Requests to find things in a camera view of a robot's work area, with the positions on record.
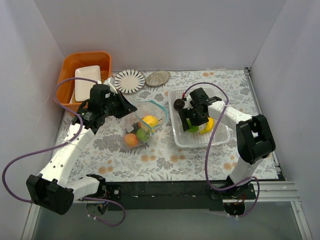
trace glass panel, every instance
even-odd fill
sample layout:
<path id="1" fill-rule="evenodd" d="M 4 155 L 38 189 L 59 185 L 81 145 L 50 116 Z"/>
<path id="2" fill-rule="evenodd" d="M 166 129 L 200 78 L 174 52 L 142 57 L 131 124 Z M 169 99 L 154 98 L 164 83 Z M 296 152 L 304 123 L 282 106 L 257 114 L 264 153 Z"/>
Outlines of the glass panel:
<path id="1" fill-rule="evenodd" d="M 121 211 L 107 211 L 103 218 L 114 223 Z M 302 239 L 290 202 L 259 202 L 240 219 L 208 210 L 128 210 L 126 220 L 109 227 L 87 216 L 86 204 L 75 203 L 65 215 L 41 208 L 34 240 L 56 239 Z"/>

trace white wall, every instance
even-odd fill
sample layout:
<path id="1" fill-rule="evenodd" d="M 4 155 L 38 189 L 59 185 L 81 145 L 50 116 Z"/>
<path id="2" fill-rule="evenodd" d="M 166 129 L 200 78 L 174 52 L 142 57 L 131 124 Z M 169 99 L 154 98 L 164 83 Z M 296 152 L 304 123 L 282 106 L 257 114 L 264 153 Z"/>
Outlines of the white wall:
<path id="1" fill-rule="evenodd" d="M 294 180 L 314 239 L 320 239 L 320 1 L 287 0 L 253 66 L 253 84 Z"/>
<path id="2" fill-rule="evenodd" d="M 286 0 L 34 0 L 64 56 L 116 70 L 250 67 Z"/>
<path id="3" fill-rule="evenodd" d="M 0 0 L 0 169 L 15 157 L 51 147 L 62 111 L 53 101 L 63 55 L 33 0 Z M 20 197 L 30 199 L 26 180 L 50 153 L 22 159 L 7 174 Z M 0 184 L 0 239 L 20 239 L 30 204 Z"/>

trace cable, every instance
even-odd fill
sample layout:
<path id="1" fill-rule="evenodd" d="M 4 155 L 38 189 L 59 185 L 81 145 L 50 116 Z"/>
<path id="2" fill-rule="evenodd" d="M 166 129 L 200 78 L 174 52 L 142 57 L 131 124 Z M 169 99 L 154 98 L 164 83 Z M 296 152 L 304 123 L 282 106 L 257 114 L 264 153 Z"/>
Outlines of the cable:
<path id="1" fill-rule="evenodd" d="M 80 134 L 82 128 L 83 128 L 83 125 L 84 125 L 84 122 L 82 120 L 82 118 L 80 117 L 79 114 L 77 114 L 75 111 L 72 111 L 71 109 L 67 108 L 66 106 L 62 105 L 62 103 L 58 100 L 57 98 L 57 90 L 58 88 L 64 84 L 65 82 L 67 81 L 71 81 L 71 80 L 85 80 L 85 81 L 89 81 L 89 82 L 93 82 L 93 83 L 98 83 L 97 81 L 94 81 L 94 80 L 91 80 L 91 79 L 88 79 L 88 78 L 83 78 L 83 77 L 70 77 L 70 78 L 67 78 L 65 80 L 63 80 L 62 82 L 60 82 L 54 89 L 54 100 L 55 102 L 60 106 L 62 107 L 63 109 L 69 111 L 70 113 L 76 115 L 80 121 L 80 128 L 78 130 L 78 132 L 72 137 L 69 139 L 69 142 L 72 142 L 74 139 L 76 139 L 78 137 L 78 135 Z M 28 199 L 24 199 L 24 198 L 21 198 L 19 196 L 17 196 L 16 194 L 14 194 L 11 189 L 9 188 L 8 184 L 7 184 L 7 181 L 6 181 L 6 173 L 7 173 L 7 170 L 8 168 L 14 164 L 16 161 L 20 160 L 20 159 L 24 159 L 26 157 L 30 157 L 30 156 L 33 156 L 33 155 L 36 155 L 36 154 L 41 154 L 41 153 L 45 153 L 45 152 L 48 152 L 48 151 L 51 151 L 51 150 L 54 150 L 54 149 L 58 149 L 58 148 L 61 148 L 61 147 L 64 147 L 66 146 L 67 144 L 69 144 L 68 142 L 64 142 L 64 143 L 61 143 L 57 146 L 52 146 L 52 147 L 49 147 L 49 148 L 46 148 L 46 149 L 43 149 L 43 150 L 39 150 L 39 151 L 34 151 L 34 152 L 30 152 L 30 153 L 27 153 L 27 154 L 24 154 L 24 155 L 21 155 L 21 156 L 18 156 L 16 157 L 15 159 L 13 159 L 12 161 L 10 161 L 3 169 L 3 172 L 2 172 L 2 183 L 3 183 L 3 186 L 4 188 L 7 190 L 7 192 L 12 196 L 14 197 L 15 199 L 19 200 L 19 201 L 22 201 L 22 202 L 25 202 L 25 203 L 32 203 L 31 200 L 28 200 Z"/>
<path id="2" fill-rule="evenodd" d="M 206 153 L 205 153 L 204 173 L 205 173 L 206 182 L 208 183 L 209 187 L 210 187 L 212 190 L 215 190 L 215 191 L 218 191 L 218 192 L 222 192 L 222 191 L 226 191 L 226 190 L 232 189 L 232 188 L 234 188 L 234 187 L 236 187 L 236 186 L 238 186 L 238 185 L 240 185 L 240 184 L 242 184 L 242 183 L 244 183 L 244 182 L 250 181 L 251 179 L 255 179 L 255 181 L 256 181 L 256 183 L 257 183 L 257 186 L 258 186 L 258 192 L 257 192 L 257 194 L 256 194 L 256 198 L 255 198 L 255 201 L 254 201 L 252 207 L 251 207 L 246 213 L 244 213 L 244 214 L 241 215 L 241 217 L 246 216 L 248 213 L 250 213 L 250 212 L 252 211 L 252 209 L 253 209 L 253 208 L 256 206 L 256 204 L 257 204 L 258 197 L 259 197 L 259 194 L 260 194 L 259 181 L 258 181 L 258 179 L 257 179 L 255 176 L 252 176 L 252 177 L 246 177 L 245 179 L 242 179 L 241 181 L 239 181 L 239 182 L 237 182 L 237 183 L 235 183 L 235 184 L 233 184 L 233 185 L 224 187 L 224 188 L 217 188 L 217 187 L 215 187 L 214 185 L 211 184 L 211 182 L 210 182 L 210 180 L 209 180 L 209 175 L 208 175 L 208 158 L 209 158 L 209 152 L 210 152 L 211 143 L 212 143 L 212 141 L 213 141 L 213 139 L 214 139 L 215 133 L 216 133 L 217 128 L 218 128 L 218 125 L 219 125 L 219 123 L 221 122 L 221 120 L 222 120 L 222 118 L 223 118 L 223 116 L 224 116 L 224 114 L 225 114 L 225 111 L 227 110 L 227 107 L 228 107 L 228 104 L 229 104 L 229 98 L 228 98 L 228 95 L 226 94 L 226 92 L 225 92 L 221 87 L 219 87 L 218 85 L 216 85 L 216 84 L 214 84 L 214 83 L 205 82 L 205 81 L 203 81 L 203 82 L 197 82 L 197 83 L 192 84 L 191 86 L 189 86 L 189 87 L 184 91 L 184 93 L 182 94 L 182 98 L 185 97 L 186 93 L 187 93 L 192 87 L 194 87 L 194 86 L 196 86 L 196 85 L 199 85 L 199 84 L 208 84 L 208 85 L 212 85 L 212 86 L 218 88 L 218 89 L 222 92 L 222 94 L 225 96 L 225 98 L 226 98 L 225 106 L 223 107 L 223 110 L 222 110 L 222 112 L 221 112 L 221 114 L 220 114 L 220 116 L 219 116 L 219 118 L 218 118 L 218 120 L 217 120 L 217 122 L 216 122 L 216 124 L 215 124 L 215 126 L 214 126 L 214 128 L 213 128 L 212 134 L 211 134 L 210 139 L 209 139 L 208 147 L 207 147 Z"/>
<path id="3" fill-rule="evenodd" d="M 118 203 L 118 202 L 116 202 L 116 201 L 112 201 L 112 200 L 108 200 L 108 199 L 93 198 L 93 197 L 84 197 L 84 198 L 82 198 L 82 199 L 83 199 L 83 200 L 87 200 L 87 201 L 101 201 L 101 202 L 105 202 L 105 203 L 108 202 L 108 203 L 111 203 L 111 204 L 115 204 L 115 205 L 117 205 L 117 206 L 119 206 L 119 207 L 121 208 L 121 210 L 122 210 L 122 212 L 123 212 L 123 217 L 122 217 L 122 219 L 121 219 L 118 223 L 111 223 L 111 222 L 108 222 L 108 221 L 106 221 L 106 220 L 103 220 L 103 219 L 100 218 L 100 217 L 97 217 L 97 216 L 95 216 L 95 215 L 89 214 L 90 217 L 92 217 L 93 219 L 98 220 L 98 221 L 104 223 L 105 225 L 108 225 L 108 226 L 110 226 L 110 227 L 116 227 L 116 226 L 119 226 L 120 224 L 122 224 L 123 221 L 124 221 L 125 218 L 126 218 L 126 210 L 125 210 L 125 208 L 124 208 L 120 203 Z"/>
<path id="4" fill-rule="evenodd" d="M 240 202 L 240 204 L 243 204 L 245 202 L 245 200 L 246 200 L 246 194 L 244 193 L 243 194 L 243 200 L 242 200 L 242 202 Z"/>

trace white plate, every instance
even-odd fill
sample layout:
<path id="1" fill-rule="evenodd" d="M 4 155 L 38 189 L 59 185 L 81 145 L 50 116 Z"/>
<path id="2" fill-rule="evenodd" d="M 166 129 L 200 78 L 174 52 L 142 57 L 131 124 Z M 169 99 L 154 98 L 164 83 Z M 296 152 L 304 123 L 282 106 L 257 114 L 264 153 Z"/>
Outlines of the white plate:
<path id="1" fill-rule="evenodd" d="M 76 78 L 91 79 L 95 81 L 101 81 L 100 67 L 85 66 L 75 70 L 74 76 Z M 74 84 L 74 95 L 77 102 L 82 102 L 90 98 L 90 90 L 95 83 L 91 81 L 85 81 L 76 79 Z"/>
<path id="2" fill-rule="evenodd" d="M 123 94 L 134 94 L 141 90 L 145 83 L 145 75 L 135 69 L 127 69 L 119 72 L 114 77 L 114 86 Z"/>

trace orange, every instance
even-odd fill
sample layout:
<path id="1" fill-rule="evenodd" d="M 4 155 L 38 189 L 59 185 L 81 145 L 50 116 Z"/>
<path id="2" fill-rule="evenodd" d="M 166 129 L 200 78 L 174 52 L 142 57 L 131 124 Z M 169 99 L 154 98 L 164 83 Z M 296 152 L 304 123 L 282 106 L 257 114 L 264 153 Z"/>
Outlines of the orange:
<path id="1" fill-rule="evenodd" d="M 123 137 L 124 143 L 129 147 L 135 147 L 139 140 L 134 133 L 128 133 Z"/>

